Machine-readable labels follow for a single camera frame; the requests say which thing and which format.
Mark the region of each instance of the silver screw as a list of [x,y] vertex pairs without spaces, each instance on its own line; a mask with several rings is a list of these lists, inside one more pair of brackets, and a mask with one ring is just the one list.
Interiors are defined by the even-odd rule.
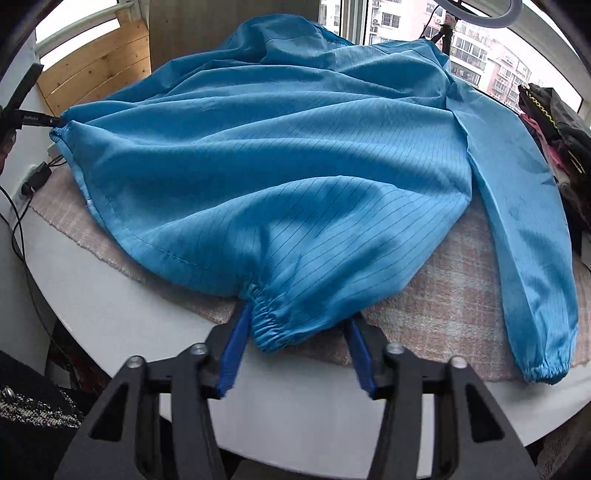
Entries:
[[139,355],[134,355],[127,359],[125,365],[127,365],[128,368],[138,368],[140,365],[143,365],[143,363],[143,358],[141,358]]
[[195,345],[191,346],[191,355],[205,355],[207,353],[207,345],[205,343],[195,343]]
[[15,400],[15,398],[17,397],[14,394],[14,391],[12,390],[12,388],[10,388],[10,387],[4,387],[2,389],[2,396],[7,403],[12,403]]
[[461,356],[453,356],[449,362],[456,368],[466,368],[468,366],[466,359]]
[[402,355],[404,353],[404,346],[398,342],[392,342],[386,345],[386,351],[391,355]]

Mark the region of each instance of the white wall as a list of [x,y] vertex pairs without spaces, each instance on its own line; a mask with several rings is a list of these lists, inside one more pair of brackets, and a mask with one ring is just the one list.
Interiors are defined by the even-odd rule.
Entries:
[[[0,105],[6,105],[18,82],[34,61],[34,37],[29,38],[12,62],[0,82]],[[47,112],[47,105],[37,87],[22,104],[26,110]],[[47,147],[51,144],[49,128],[23,127],[17,133],[17,143],[8,156],[0,184],[9,193],[16,191],[32,164],[47,159]],[[0,212],[7,217],[9,203],[0,195]],[[24,267],[11,250],[10,233],[0,222],[0,350],[43,373],[49,338],[39,324],[28,295]],[[55,315],[40,294],[37,304],[44,320],[53,326]]]

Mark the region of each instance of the wooden board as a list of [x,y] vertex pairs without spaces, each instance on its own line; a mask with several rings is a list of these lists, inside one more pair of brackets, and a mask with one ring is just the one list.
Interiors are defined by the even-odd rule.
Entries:
[[244,21],[291,13],[318,21],[320,0],[158,0],[150,5],[152,70],[169,60],[217,48]]
[[46,97],[54,113],[62,113],[102,83],[150,56],[148,37],[117,48],[67,79]]
[[111,77],[106,82],[100,84],[88,95],[85,95],[77,104],[79,105],[81,103],[101,100],[111,93],[121,90],[125,86],[131,85],[138,80],[146,78],[150,73],[150,58],[147,57],[137,63],[134,63],[132,66],[127,67],[125,70]]
[[37,84],[44,97],[48,97],[60,85],[95,60],[133,41],[147,37],[148,29],[143,21],[125,24],[116,30],[88,42],[44,71]]

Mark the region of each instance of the plaid cloth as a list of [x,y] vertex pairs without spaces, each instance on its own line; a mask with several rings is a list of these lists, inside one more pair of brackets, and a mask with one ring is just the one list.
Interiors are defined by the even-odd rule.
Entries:
[[[235,299],[173,286],[127,256],[86,210],[68,166],[54,171],[31,207],[78,245],[165,299],[214,323],[229,319]],[[591,273],[576,256],[573,264],[579,299],[575,366],[591,359]],[[521,378],[506,336],[491,229],[476,191],[464,215],[409,285],[363,313],[390,341],[402,343],[422,358],[444,362],[461,355],[484,380]],[[338,327],[290,349],[311,358],[350,364]]]

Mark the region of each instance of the human hand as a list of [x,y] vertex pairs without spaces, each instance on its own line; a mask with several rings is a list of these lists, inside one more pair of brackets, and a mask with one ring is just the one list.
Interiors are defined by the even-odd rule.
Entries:
[[12,147],[14,146],[16,141],[17,131],[14,129],[9,130],[2,139],[2,143],[0,144],[0,174],[2,174],[2,171],[4,170],[4,163],[6,162],[6,158],[12,150]]

